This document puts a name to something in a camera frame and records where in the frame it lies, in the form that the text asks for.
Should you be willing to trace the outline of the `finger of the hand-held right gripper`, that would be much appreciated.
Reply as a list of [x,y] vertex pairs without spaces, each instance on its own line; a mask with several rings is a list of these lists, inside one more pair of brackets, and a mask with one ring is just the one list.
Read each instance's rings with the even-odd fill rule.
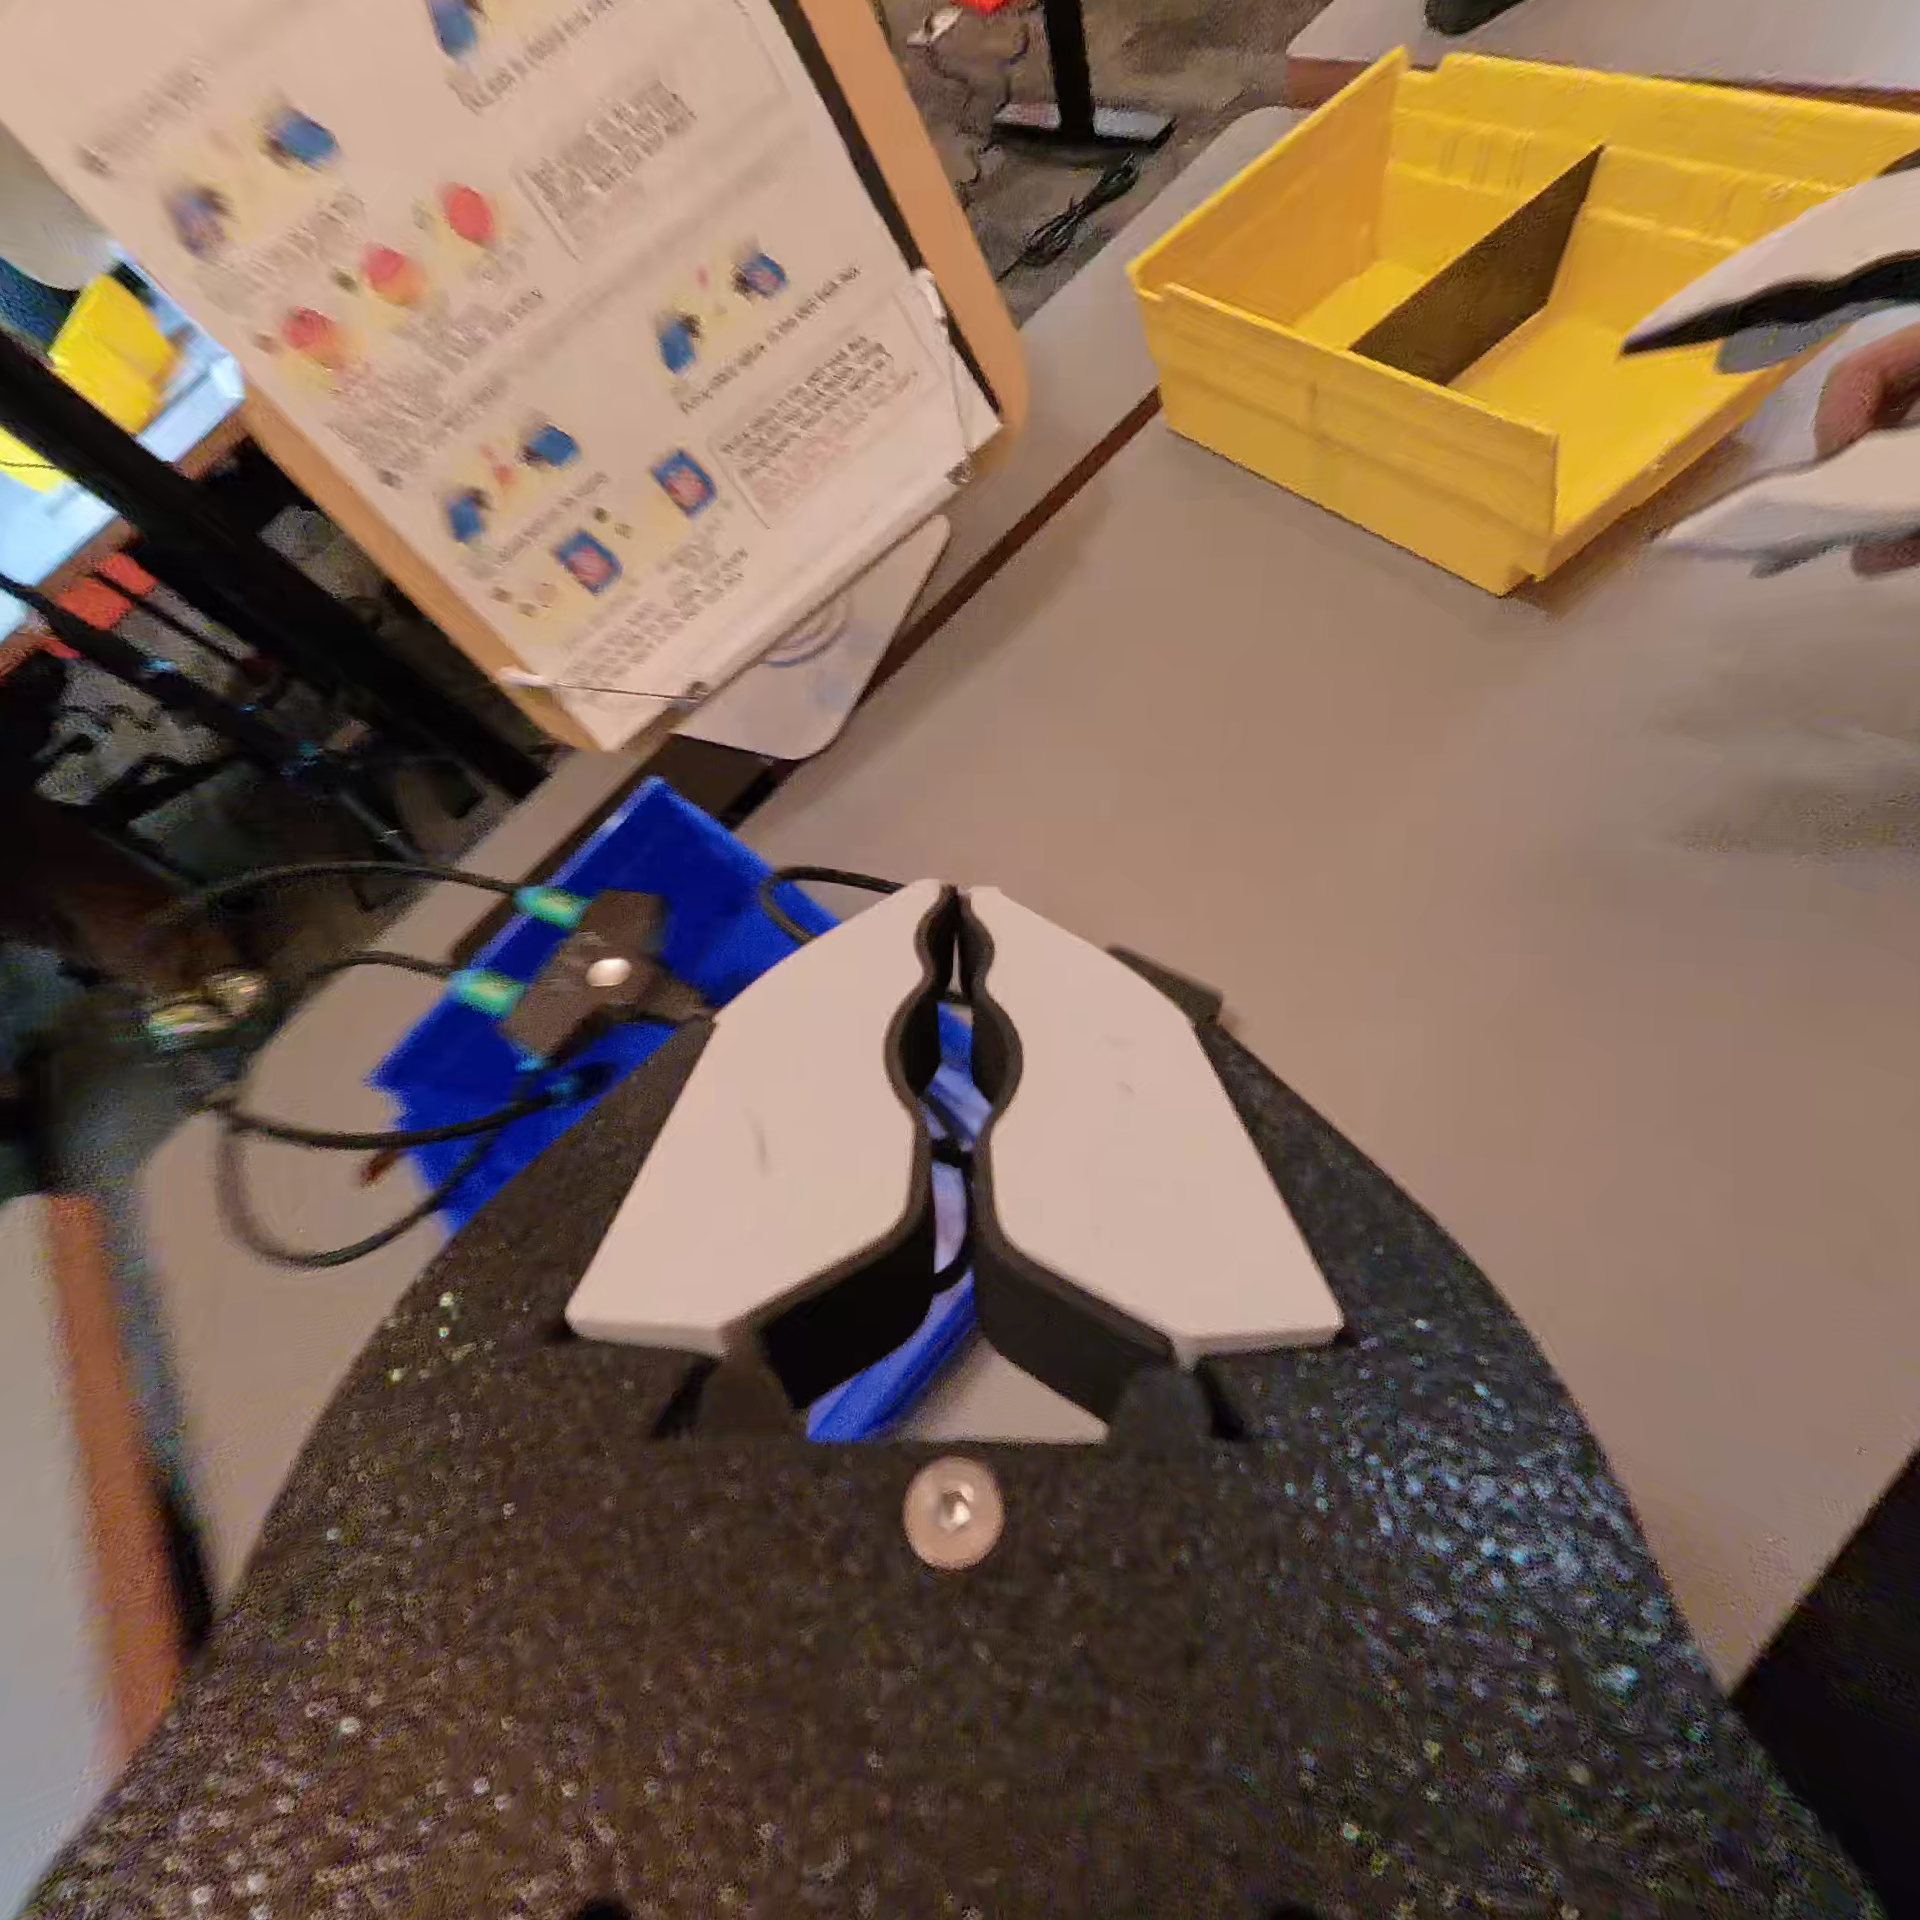
[[1781,467],[1678,519],[1661,544],[1776,573],[1919,534],[1919,428],[1875,428],[1826,462]]
[[1908,162],[1716,262],[1635,324],[1621,353],[1713,347],[1720,373],[1762,373],[1916,300],[1919,168]]

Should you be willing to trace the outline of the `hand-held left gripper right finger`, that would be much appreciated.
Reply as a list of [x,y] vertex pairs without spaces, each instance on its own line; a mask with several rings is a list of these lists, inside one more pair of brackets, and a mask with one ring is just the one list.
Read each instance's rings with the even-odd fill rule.
[[974,1002],[974,1284],[988,1346],[1100,1422],[1138,1375],[1344,1327],[1203,1045],[1206,999],[996,886],[959,899]]

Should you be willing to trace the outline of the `small yellow bin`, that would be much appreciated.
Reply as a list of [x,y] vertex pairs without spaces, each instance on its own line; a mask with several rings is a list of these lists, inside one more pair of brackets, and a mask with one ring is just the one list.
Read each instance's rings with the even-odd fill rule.
[[165,404],[180,343],[119,278],[97,274],[68,312],[49,360],[116,426],[139,434]]

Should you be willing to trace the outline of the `printed instruction sheet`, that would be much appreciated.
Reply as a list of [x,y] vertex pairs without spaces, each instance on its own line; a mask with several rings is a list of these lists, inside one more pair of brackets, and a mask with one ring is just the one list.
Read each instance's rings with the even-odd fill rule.
[[4,131],[619,750],[997,426],[773,7],[4,4]]

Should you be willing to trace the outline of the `grey desk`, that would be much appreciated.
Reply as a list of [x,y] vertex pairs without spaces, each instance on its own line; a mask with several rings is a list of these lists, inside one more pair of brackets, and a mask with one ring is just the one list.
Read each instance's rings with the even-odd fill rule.
[[[1648,559],[1550,634],[1169,428],[777,803],[1255,970],[1349,1313],[1237,1439],[652,1439],[536,1335],[638,1096],[397,1308],[32,1916],[1877,1916],[1916,1869],[1916,580]],[[1854,1571],[1865,1565],[1859,1582]]]

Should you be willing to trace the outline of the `blue storage bin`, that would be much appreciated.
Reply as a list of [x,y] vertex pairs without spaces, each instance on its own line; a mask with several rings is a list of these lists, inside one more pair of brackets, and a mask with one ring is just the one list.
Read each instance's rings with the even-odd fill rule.
[[[794,940],[766,916],[760,877],[766,859],[707,813],[688,803],[664,779],[641,779],[638,790],[611,811],[580,852],[563,858],[551,882],[580,896],[641,893],[664,901],[661,960],[697,987],[714,1008],[733,999],[760,972],[779,963]],[[796,883],[780,889],[780,910],[814,931],[833,925],[833,911]],[[532,1091],[534,1067],[516,1043],[499,1028],[508,1011],[506,985],[484,981],[471,987],[464,975],[496,975],[513,985],[530,984],[557,950],[563,929],[541,919],[509,916],[476,958],[453,961],[455,985],[397,1043],[368,1074],[397,1110],[402,1131],[435,1128],[458,1121],[496,1114]],[[939,1015],[943,1063],[932,1079],[939,1132],[971,1147],[986,1123],[986,1101],[974,1087],[971,1028],[951,1009]],[[666,1028],[648,1022],[623,1026],[584,1049],[581,1072],[619,1083],[648,1061],[666,1040]],[[443,1200],[438,1217],[452,1234],[469,1225],[524,1165],[585,1115],[588,1105],[548,1106],[504,1126],[489,1142],[489,1154],[461,1187]],[[418,1144],[404,1148],[427,1187],[443,1187],[478,1148],[478,1140]],[[917,1410],[947,1368],[963,1356],[974,1333],[974,1274],[951,1265],[964,1226],[964,1200],[956,1167],[935,1171],[939,1222],[936,1261],[953,1284],[935,1296],[922,1327],[895,1351],[855,1375],[850,1385],[817,1399],[808,1412],[815,1440],[868,1440],[895,1427]]]

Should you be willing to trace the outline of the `black table leg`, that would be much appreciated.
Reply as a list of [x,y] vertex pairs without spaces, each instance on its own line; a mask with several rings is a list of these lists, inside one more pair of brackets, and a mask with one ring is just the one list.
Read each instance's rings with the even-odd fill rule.
[[988,130],[997,138],[1064,155],[1145,155],[1167,148],[1174,131],[1170,115],[1101,104],[1095,96],[1086,4],[1039,1],[1039,26],[1052,97],[996,107]]

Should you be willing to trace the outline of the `black bin divider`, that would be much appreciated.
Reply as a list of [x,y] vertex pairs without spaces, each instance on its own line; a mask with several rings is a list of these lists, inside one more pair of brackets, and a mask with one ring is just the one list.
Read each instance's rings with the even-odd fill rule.
[[1349,353],[1445,388],[1532,321],[1553,299],[1589,198],[1605,144],[1596,144],[1550,184],[1421,281]]

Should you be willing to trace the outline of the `wooden board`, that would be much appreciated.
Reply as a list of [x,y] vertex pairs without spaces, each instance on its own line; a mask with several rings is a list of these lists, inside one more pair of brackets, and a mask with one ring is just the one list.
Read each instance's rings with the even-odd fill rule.
[[[906,87],[882,14],[855,1],[777,4],[773,10],[901,252],[932,272],[950,343],[996,412],[993,435],[953,470],[947,496],[922,510],[922,518],[960,519],[988,480],[1012,467],[1031,413],[1022,331]],[[377,721],[407,752],[443,755],[513,802],[548,776],[556,752],[589,752],[591,736],[547,693],[493,688],[482,703],[469,697],[489,669],[516,656],[285,404],[251,373],[243,373],[243,382],[247,437],[397,585],[469,678],[450,691],[300,571],[275,589],[274,611],[258,618],[270,658],[316,691],[343,697],[355,717]]]

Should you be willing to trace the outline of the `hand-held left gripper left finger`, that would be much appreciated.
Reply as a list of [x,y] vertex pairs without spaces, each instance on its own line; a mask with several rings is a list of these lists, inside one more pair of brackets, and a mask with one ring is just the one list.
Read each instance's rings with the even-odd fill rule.
[[575,1337],[771,1375],[805,1410],[922,1327],[959,894],[908,882],[702,1028],[565,1307]]

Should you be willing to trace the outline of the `person's right hand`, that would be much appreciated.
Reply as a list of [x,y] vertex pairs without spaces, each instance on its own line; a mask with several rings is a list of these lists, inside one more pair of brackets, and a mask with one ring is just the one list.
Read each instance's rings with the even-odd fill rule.
[[1900,424],[1919,401],[1919,323],[1850,348],[1830,370],[1811,418],[1819,458]]

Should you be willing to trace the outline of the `grey table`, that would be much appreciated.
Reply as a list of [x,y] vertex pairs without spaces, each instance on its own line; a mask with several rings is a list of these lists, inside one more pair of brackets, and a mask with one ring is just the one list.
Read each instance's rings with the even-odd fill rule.
[[1914,1],[1523,1],[1459,37],[1417,1],[1336,1],[1288,46],[1284,102],[1316,107],[1395,49],[1919,105]]

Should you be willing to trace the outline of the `white round stand base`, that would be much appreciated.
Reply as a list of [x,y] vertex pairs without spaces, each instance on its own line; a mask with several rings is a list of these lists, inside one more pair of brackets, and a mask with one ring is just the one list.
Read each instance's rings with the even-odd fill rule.
[[930,516],[848,589],[676,725],[676,739],[797,763],[825,752],[877,674],[950,541]]

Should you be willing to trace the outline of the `large yellow storage bin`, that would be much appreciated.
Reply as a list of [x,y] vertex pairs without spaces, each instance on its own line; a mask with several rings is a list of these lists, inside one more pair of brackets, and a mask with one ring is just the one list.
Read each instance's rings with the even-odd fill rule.
[[[1445,388],[1349,353],[1596,144],[1553,299],[1501,348]],[[1177,434],[1503,595],[1709,456],[1805,358],[1627,358],[1629,327],[1914,154],[1914,113],[1395,49],[1130,278]]]

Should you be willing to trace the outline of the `black metal frame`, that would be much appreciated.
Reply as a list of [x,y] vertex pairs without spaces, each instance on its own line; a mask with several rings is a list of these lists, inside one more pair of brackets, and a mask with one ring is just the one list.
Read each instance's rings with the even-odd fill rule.
[[[545,766],[534,753],[387,652],[343,599],[235,521],[200,480],[161,462],[13,338],[2,345],[2,424],[157,545],[163,585],[297,681],[367,700],[405,750],[453,763],[513,802],[542,785]],[[214,732],[253,764],[348,803],[379,847],[405,849],[400,828],[376,805],[365,759],[286,732],[258,707],[220,696],[184,667],[93,629],[40,585],[4,571],[2,589],[62,645]]]

